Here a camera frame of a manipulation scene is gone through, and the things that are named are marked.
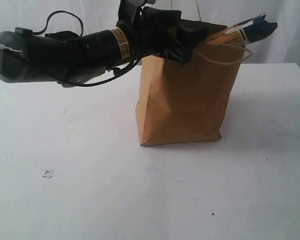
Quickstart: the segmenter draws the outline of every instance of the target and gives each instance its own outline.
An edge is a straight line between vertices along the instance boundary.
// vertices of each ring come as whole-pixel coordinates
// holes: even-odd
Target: small debris
[[[45,170],[45,173],[43,174],[43,178],[50,179],[54,176],[55,170],[47,171]]]

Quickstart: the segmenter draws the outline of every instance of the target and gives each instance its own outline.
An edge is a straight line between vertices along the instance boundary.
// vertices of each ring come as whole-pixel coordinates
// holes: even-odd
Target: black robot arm
[[[0,79],[6,83],[51,82],[64,87],[93,87],[130,71],[149,55],[180,64],[191,60],[194,47],[208,32],[204,22],[181,19],[181,11],[159,10],[145,4],[156,0],[121,0],[116,28],[83,35],[83,22],[67,11],[53,12],[42,31],[17,27],[0,33]],[[81,34],[45,33],[59,13],[76,17]],[[86,83],[105,71],[114,77]]]

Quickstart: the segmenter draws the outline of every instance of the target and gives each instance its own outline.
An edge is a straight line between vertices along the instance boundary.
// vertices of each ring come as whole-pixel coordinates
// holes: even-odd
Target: white wall
[[[14,27],[41,30],[47,16],[56,10],[71,11],[85,22],[86,33],[112,29],[117,22],[120,0],[0,0],[0,32]],[[171,0],[157,0],[156,8],[170,9]],[[194,0],[173,0],[173,9],[182,10],[184,19],[198,20]],[[267,20],[278,22],[275,33],[248,47],[249,63],[297,63],[300,66],[300,0],[198,0],[202,20],[233,25],[267,12]],[[80,25],[71,16],[51,20],[50,32],[72,30]]]

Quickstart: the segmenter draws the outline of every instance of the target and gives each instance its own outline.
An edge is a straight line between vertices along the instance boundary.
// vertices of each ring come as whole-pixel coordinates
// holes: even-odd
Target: white table surface
[[[224,139],[149,148],[140,72],[0,81],[0,240],[300,240],[300,68],[242,65]]]

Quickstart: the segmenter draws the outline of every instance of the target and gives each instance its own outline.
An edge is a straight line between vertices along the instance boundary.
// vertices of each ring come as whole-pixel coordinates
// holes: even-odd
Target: black cable
[[[13,51],[10,51],[9,49],[6,49],[5,50],[5,53],[9,54],[10,56],[20,60],[21,62],[27,64],[29,67],[33,67],[31,66],[31,64],[26,60],[24,59],[22,56],[19,56],[17,53],[13,52]],[[138,57],[136,59],[136,62],[134,63],[134,60],[132,60],[128,66],[126,66],[125,68],[123,68],[120,73],[116,76],[113,76],[107,80],[103,80],[103,81],[99,81],[99,82],[95,82],[95,83],[77,83],[77,82],[72,82],[72,81],[68,81],[68,80],[63,80],[63,79],[59,79],[58,77],[55,77],[53,75],[51,75],[48,71],[44,70],[44,69],[41,69],[41,68],[38,68],[37,69],[41,72],[43,72],[44,74],[47,74],[49,77],[55,79],[56,81],[60,82],[60,83],[63,83],[63,84],[68,84],[68,85],[72,85],[72,86],[76,86],[76,87],[83,87],[83,88],[89,88],[89,87],[95,87],[95,86],[99,86],[99,85],[102,85],[102,84],[106,84],[106,83],[109,83],[125,74],[127,74],[128,72],[130,72],[132,69],[135,68],[135,66],[138,65],[139,61],[141,60],[140,57]]]
[[[33,32],[33,35],[41,35],[41,34],[44,34],[46,31],[47,31],[47,28],[48,28],[48,24],[49,24],[49,21],[50,19],[56,15],[56,14],[69,14],[73,17],[75,17],[76,19],[78,19],[78,21],[80,22],[80,26],[81,26],[81,34],[79,36],[79,38],[81,38],[83,35],[84,35],[84,23],[82,22],[82,20],[80,19],[80,17],[78,17],[77,15],[73,14],[72,12],[69,12],[69,11],[64,11],[64,10],[58,10],[58,11],[54,11],[53,13],[51,13],[47,19],[46,19],[46,24],[45,24],[45,27],[43,30],[41,31],[35,31]]]

